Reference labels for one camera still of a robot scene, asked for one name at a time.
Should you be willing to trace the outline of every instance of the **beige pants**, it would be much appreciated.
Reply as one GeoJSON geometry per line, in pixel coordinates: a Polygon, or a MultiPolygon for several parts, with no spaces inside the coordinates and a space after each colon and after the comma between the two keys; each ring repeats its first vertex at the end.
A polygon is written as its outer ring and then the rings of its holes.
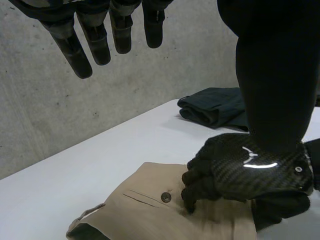
{"type": "Polygon", "coordinates": [[[185,165],[146,162],[108,199],[73,221],[69,240],[255,240],[251,203],[200,200],[184,209],[185,165]]]}

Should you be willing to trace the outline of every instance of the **black glove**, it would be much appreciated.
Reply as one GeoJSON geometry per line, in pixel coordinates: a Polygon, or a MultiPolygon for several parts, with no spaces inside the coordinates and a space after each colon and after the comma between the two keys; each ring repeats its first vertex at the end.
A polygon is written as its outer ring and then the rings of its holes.
{"type": "MultiPolygon", "coordinates": [[[[109,11],[115,49],[119,54],[131,50],[131,14],[142,0],[9,0],[25,15],[39,20],[52,35],[75,74],[82,79],[92,68],[74,30],[74,14],[80,22],[94,61],[106,65],[111,56],[104,20],[109,11]]],[[[172,0],[143,0],[144,29],[150,48],[163,39],[165,8],[172,0]]]]}
{"type": "Polygon", "coordinates": [[[310,207],[313,173],[303,143],[293,152],[273,154],[249,134],[222,134],[209,138],[187,168],[181,196],[190,213],[201,199],[254,200],[253,219],[260,230],[310,207]]]}

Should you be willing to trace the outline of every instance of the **white table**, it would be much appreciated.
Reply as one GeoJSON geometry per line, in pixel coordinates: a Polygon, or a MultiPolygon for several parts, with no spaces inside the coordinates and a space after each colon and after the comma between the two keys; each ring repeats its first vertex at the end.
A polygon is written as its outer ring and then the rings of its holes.
{"type": "MultiPolygon", "coordinates": [[[[63,240],[69,224],[103,202],[143,162],[186,164],[213,130],[179,117],[170,101],[0,181],[0,240],[63,240]]],[[[320,109],[305,140],[320,137],[320,109]]],[[[319,239],[320,197],[259,239],[319,239]]]]}

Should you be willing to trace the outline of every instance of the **fabric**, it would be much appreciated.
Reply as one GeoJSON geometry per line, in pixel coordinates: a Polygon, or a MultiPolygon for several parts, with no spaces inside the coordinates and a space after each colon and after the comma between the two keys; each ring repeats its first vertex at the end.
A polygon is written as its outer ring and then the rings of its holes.
{"type": "Polygon", "coordinates": [[[183,118],[201,125],[219,128],[237,127],[248,131],[245,104],[240,88],[210,87],[178,101],[183,118]]]}
{"type": "Polygon", "coordinates": [[[251,202],[200,200],[184,209],[186,165],[146,162],[107,200],[73,221],[69,240],[255,240],[251,202]],[[163,193],[171,197],[162,200],[163,193]]]}

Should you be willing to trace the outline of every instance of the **concrete wall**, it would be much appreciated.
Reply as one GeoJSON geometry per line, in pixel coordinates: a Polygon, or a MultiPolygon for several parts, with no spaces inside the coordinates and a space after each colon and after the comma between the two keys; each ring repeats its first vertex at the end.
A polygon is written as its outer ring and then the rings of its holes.
{"type": "Polygon", "coordinates": [[[93,76],[79,79],[50,34],[7,0],[0,2],[0,179],[169,100],[208,87],[237,86],[237,38],[215,0],[174,0],[160,48],[146,44],[142,8],[133,14],[132,50],[94,64],[76,21],[93,76]]]}

